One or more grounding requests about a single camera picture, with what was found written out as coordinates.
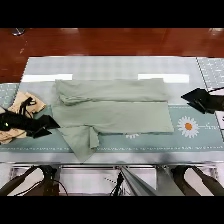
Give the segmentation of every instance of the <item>reddish brown wooden surface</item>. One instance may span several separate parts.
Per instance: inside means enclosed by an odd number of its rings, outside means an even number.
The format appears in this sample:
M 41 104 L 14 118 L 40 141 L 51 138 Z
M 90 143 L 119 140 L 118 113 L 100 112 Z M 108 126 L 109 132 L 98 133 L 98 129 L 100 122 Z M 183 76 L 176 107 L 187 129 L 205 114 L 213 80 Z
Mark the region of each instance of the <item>reddish brown wooden surface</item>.
M 224 30 L 209 28 L 0 29 L 0 82 L 19 82 L 30 56 L 162 55 L 224 57 Z

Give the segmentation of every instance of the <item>green fabric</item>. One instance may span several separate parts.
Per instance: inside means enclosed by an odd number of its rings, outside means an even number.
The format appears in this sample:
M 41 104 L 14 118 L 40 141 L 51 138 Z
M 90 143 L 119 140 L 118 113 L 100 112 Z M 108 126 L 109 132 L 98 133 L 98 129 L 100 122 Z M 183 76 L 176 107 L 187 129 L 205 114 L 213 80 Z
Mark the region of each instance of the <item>green fabric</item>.
M 99 146 L 98 132 L 173 132 L 164 89 L 161 79 L 57 80 L 59 100 L 52 112 L 64 139 L 84 162 Z

